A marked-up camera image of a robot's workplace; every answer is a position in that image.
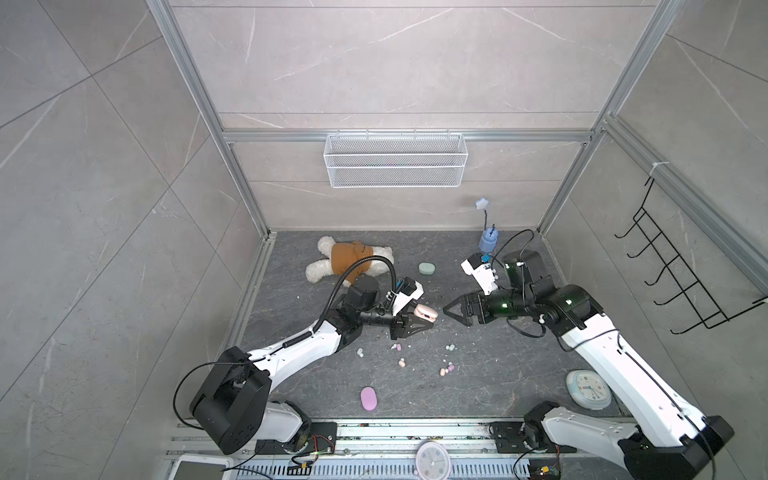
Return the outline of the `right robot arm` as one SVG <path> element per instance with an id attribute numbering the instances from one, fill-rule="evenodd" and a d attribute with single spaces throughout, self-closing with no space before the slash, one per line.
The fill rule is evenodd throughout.
<path id="1" fill-rule="evenodd" d="M 625 468 L 635 479 L 693 479 L 715 465 L 734 436 L 720 416 L 705 416 L 659 376 L 624 338 L 603 307 L 582 287 L 556 287 L 536 252 L 514 252 L 502 269 L 510 285 L 482 254 L 461 264 L 479 290 L 447 304 L 460 323 L 529 317 L 551 332 L 561 349 L 575 352 L 606 383 L 632 415 L 609 421 L 544 401 L 524 417 L 518 438 L 530 453 L 568 446 Z"/>

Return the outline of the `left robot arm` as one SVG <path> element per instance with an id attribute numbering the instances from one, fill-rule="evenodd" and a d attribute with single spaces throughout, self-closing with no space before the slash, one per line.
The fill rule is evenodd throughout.
<path id="1" fill-rule="evenodd" d="M 431 329 L 438 314 L 421 303 L 423 294 L 416 280 L 397 278 L 392 261 L 383 256 L 355 261 L 307 328 L 261 349 L 231 347 L 206 363 L 209 373 L 189 406 L 196 428 L 225 455 L 251 440 L 303 450 L 311 436 L 309 416 L 289 401 L 272 401 L 271 393 L 300 370 L 351 345 L 366 325 L 387 328 L 393 340 Z"/>

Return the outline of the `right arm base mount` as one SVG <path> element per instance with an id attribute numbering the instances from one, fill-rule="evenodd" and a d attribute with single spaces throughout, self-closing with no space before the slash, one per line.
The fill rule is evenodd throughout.
<path id="1" fill-rule="evenodd" d="M 571 446 L 556 445 L 544 431 L 532 422 L 523 420 L 495 421 L 488 427 L 491 440 L 500 454 L 517 454 L 531 450 L 533 453 L 577 453 Z"/>

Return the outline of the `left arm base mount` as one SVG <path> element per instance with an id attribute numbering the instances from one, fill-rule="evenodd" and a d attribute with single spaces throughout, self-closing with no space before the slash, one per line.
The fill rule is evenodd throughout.
<path id="1" fill-rule="evenodd" d="M 335 449 L 337 430 L 338 424 L 336 422 L 314 422 L 310 426 L 301 427 L 298 433 L 288 442 L 258 440 L 255 452 L 258 455 L 313 455 L 317 449 L 321 453 L 331 452 Z"/>

